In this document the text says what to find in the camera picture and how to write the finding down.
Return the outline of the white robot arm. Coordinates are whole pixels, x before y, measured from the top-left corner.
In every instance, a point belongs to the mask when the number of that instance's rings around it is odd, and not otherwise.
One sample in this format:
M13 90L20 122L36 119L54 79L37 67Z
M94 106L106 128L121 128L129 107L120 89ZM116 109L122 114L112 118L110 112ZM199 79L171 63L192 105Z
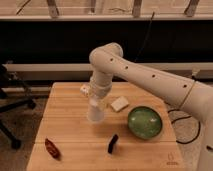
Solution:
M196 171L213 171L213 87L189 78L143 66L123 58L122 47L109 43L89 55L91 92L103 99L112 78L120 77L177 107L205 125Z

